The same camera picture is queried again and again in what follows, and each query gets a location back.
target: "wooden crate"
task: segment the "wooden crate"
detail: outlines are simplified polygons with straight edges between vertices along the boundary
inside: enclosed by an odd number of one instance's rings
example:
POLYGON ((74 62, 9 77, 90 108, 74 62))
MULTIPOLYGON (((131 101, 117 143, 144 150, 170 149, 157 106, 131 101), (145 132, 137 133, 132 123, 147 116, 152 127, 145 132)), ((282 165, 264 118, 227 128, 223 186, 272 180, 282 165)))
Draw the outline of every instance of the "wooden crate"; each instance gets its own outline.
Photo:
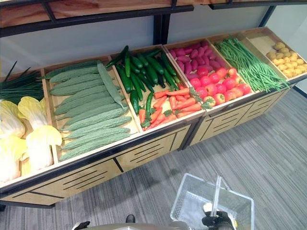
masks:
MULTIPOLYGON (((173 43, 173 44, 164 45, 165 52, 166 52, 168 58, 171 60, 173 66, 180 73, 182 78, 184 78, 185 81, 187 81, 189 86, 192 86, 190 81, 187 79, 187 77, 185 76, 184 72, 180 69, 179 65, 176 63, 175 59, 172 57, 172 55, 170 54, 169 50, 174 49, 174 48, 187 47, 187 46, 190 46, 190 45, 193 45, 195 43, 202 42, 202 41, 207 41, 209 43, 209 48, 211 48, 213 50, 213 52, 217 56, 219 56, 226 63, 226 68, 231 68, 232 67, 230 65, 230 63, 225 60, 225 58, 220 54, 220 52, 212 45, 210 40, 208 40, 206 37, 197 38, 197 39, 193 39, 193 40, 185 41, 185 42, 177 42, 177 43, 173 43)), ((254 92, 252 91, 251 93, 246 94, 246 95, 244 95, 242 97, 239 97, 239 98, 236 98, 236 99, 234 99, 232 101, 229 101, 229 102, 217 105, 217 106, 213 107, 212 109, 206 109, 206 112, 207 112, 207 114, 211 114, 211 113, 215 113, 215 112, 220 111, 220 110, 224 110, 224 109, 228 108, 229 106, 231 107, 233 104, 239 102, 240 100, 245 99, 245 98, 247 98, 249 96, 252 96, 253 94, 254 94, 254 92)))
MULTIPOLYGON (((141 49, 132 50, 132 51, 131 51, 131 54, 132 54, 132 55, 135 55, 135 54, 140 53, 140 52, 148 52, 148 51, 151 51, 151 50, 154 50, 154 49, 157 49, 157 48, 160 49, 162 52, 165 51, 162 45, 155 45, 155 46, 149 46, 149 47, 145 47, 145 48, 141 48, 141 49)), ((114 57, 116 57, 118 54, 119 54, 119 53, 112 54, 111 57, 114 58, 114 57)), ((176 73, 177 73, 177 76, 178 76, 178 78, 180 79, 182 85, 185 86, 185 87, 190 87, 190 85, 189 85, 189 83, 187 82, 187 79, 185 78, 185 76, 182 75, 182 74, 177 70, 177 68, 174 68, 174 69, 175 69, 175 71, 176 71, 176 73)), ((119 84, 121 85, 122 89, 124 89, 124 86, 122 85, 120 76, 119 76, 119 74, 118 74, 118 72, 117 72, 117 70, 116 70, 116 68, 115 68, 114 66, 113 66, 113 70, 114 70, 114 72, 115 72, 115 76, 116 76, 116 78, 117 78, 119 84)), ((148 88, 147 88, 146 86, 145 86, 145 88, 146 88, 146 92, 143 92, 143 91, 142 91, 142 94, 143 94, 143 101, 142 101, 142 102, 139 102, 139 104, 140 104, 141 106, 143 106, 143 104, 146 103, 146 99, 147 99, 148 95, 150 94, 150 91, 148 90, 148 88)), ((169 86, 168 86, 167 83, 165 83, 165 88, 162 88, 160 85, 155 85, 155 86, 153 87, 153 89, 154 89, 155 92, 160 92, 160 91, 164 91, 164 90, 169 89, 169 86)), ((123 90, 123 94, 124 94, 124 96, 126 97, 126 100, 129 101, 129 103, 130 103, 130 100, 129 100, 130 94, 126 93, 125 90, 123 90)), ((153 104, 154 104, 156 101, 157 101, 157 100, 153 97, 152 103, 151 103, 151 107, 153 106, 153 104)), ((170 109, 171 109, 170 103, 169 103, 168 98, 167 98, 166 102, 165 102, 164 105, 163 105, 163 111, 170 110, 170 109)), ((141 133, 149 133, 149 132, 156 131, 156 130, 158 130, 158 129, 160 129, 160 128, 163 128, 163 127, 166 127, 166 126, 175 124, 175 123, 179 123, 179 122, 182 122, 182 121, 190 121, 190 120, 196 119, 196 118, 198 118, 198 117, 201 117, 201 116, 203 115, 204 112, 205 112, 204 110, 200 110, 200 111, 194 112, 194 113, 192 113, 192 114, 190 114, 190 115, 188 115, 188 116, 185 116, 185 117, 183 117, 183 118, 176 119, 176 120, 174 120, 174 121, 172 121, 172 122, 169 122, 169 123, 167 123, 167 124, 164 124, 164 125, 161 125, 161 126, 157 126, 157 127, 155 127, 155 128, 152 128, 152 129, 148 129, 148 130, 146 130, 146 131, 143 131, 142 128, 141 128, 141 125, 140 125, 140 118, 139 118, 138 115, 135 114, 134 110, 132 109, 132 114, 133 114, 134 117, 136 117, 137 125, 138 125, 138 127, 140 128, 140 132, 141 132, 141 133)))

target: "white wall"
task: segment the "white wall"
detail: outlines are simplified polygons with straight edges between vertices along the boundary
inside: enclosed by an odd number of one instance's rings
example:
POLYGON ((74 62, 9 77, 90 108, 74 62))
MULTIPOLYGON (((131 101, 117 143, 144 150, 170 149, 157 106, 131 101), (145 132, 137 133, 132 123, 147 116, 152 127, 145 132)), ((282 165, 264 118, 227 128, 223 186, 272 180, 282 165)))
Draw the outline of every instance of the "white wall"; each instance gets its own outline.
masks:
MULTIPOLYGON (((171 15, 168 42, 257 27, 267 7, 211 10, 171 15)), ((18 34, 0 39, 1 75, 120 51, 153 43, 153 17, 91 23, 18 34)))

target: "yellow potato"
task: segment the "yellow potato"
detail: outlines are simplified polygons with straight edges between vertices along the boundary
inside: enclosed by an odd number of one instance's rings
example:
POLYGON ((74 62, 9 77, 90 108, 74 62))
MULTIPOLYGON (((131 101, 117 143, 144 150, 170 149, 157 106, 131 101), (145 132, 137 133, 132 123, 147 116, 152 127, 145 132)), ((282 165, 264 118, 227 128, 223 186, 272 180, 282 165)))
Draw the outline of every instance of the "yellow potato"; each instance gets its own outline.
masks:
POLYGON ((287 69, 283 70, 283 73, 284 73, 284 75, 286 75, 287 78, 291 78, 292 77, 292 72, 287 70, 287 69))
POLYGON ((281 48, 279 50, 280 53, 288 53, 289 52, 289 49, 288 48, 281 48))
POLYGON ((300 58, 297 59, 296 62, 297 62, 298 65, 303 65, 304 64, 304 61, 302 59, 300 59, 300 58))
POLYGON ((276 59, 283 58, 283 53, 276 53, 276 59))
POLYGON ((284 60, 285 63, 290 63, 290 58, 288 58, 288 57, 284 57, 283 60, 284 60))
POLYGON ((296 60, 297 60, 297 57, 292 55, 292 56, 290 57, 290 60, 291 60, 291 61, 296 61, 296 60))
POLYGON ((277 67, 278 67, 278 69, 280 69, 280 70, 285 70, 285 69, 287 69, 287 66, 285 66, 284 64, 280 64, 280 65, 278 65, 277 67))
POLYGON ((290 52, 284 53, 283 56, 284 57, 291 57, 291 53, 290 52))
POLYGON ((280 50, 281 48, 285 48, 286 46, 282 42, 278 42, 274 45, 274 49, 280 50))

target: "cucumber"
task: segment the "cucumber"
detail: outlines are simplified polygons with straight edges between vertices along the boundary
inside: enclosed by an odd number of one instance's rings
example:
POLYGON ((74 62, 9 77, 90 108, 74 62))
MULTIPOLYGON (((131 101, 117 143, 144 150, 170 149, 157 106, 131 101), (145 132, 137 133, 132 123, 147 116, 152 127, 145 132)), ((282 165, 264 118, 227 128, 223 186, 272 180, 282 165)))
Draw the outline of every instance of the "cucumber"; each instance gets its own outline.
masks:
POLYGON ((159 62, 152 57, 146 57, 146 60, 149 62, 149 64, 157 71, 159 74, 164 74, 163 67, 159 64, 159 62))
POLYGON ((130 102, 132 104, 133 110, 136 114, 139 114, 139 99, 136 90, 132 90, 130 93, 130 102))

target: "black trim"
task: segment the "black trim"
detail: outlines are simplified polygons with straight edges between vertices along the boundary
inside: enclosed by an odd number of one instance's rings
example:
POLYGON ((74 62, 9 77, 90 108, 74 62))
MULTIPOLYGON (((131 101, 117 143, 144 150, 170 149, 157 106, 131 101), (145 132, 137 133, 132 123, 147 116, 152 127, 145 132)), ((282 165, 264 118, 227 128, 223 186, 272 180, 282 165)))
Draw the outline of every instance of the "black trim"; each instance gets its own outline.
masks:
POLYGON ((307 93, 305 93, 304 91, 302 91, 300 88, 298 88, 297 86, 294 86, 293 89, 295 91, 297 91, 300 95, 302 95, 303 97, 307 98, 307 93))
POLYGON ((47 30, 53 28, 59 28, 64 26, 72 26, 86 23, 96 23, 103 21, 112 21, 118 19, 126 19, 126 18, 137 18, 137 17, 145 17, 151 15, 163 15, 170 13, 180 13, 180 12, 189 12, 193 11, 193 5, 187 6, 176 6, 172 9, 172 7, 162 7, 162 8, 153 8, 153 9, 145 9, 145 10, 135 10, 135 11, 122 11, 122 12, 112 12, 112 13, 99 13, 99 14, 91 14, 84 16, 76 16, 69 18, 61 18, 56 19, 57 23, 53 23, 52 21, 42 21, 36 23, 28 23, 16 26, 4 27, 1 29, 0 37, 6 37, 11 35, 23 34, 38 30, 47 30))
POLYGON ((276 6, 269 6, 258 27, 264 27, 274 12, 276 6))
POLYGON ((32 194, 37 194, 37 195, 41 195, 41 196, 49 196, 49 197, 54 197, 54 198, 59 198, 59 199, 64 199, 64 197, 61 197, 61 196, 57 196, 57 195, 49 195, 49 194, 45 194, 45 193, 38 193, 38 192, 29 192, 29 193, 32 193, 32 194))

